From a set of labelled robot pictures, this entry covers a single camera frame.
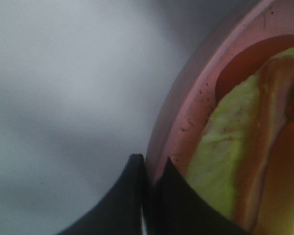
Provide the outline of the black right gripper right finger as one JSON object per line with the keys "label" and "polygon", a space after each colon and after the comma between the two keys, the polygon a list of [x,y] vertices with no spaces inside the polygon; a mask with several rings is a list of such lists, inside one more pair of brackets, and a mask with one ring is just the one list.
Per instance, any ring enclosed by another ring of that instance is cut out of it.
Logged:
{"label": "black right gripper right finger", "polygon": [[202,200],[171,160],[152,185],[143,183],[143,215],[148,235],[246,235]]}

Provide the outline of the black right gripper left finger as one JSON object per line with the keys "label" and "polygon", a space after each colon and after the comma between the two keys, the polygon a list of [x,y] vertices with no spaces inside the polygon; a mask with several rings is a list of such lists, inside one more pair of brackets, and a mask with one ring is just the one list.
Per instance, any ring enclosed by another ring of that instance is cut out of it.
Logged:
{"label": "black right gripper left finger", "polygon": [[142,234],[144,158],[132,154],[108,193],[84,216],[59,232],[60,235]]}

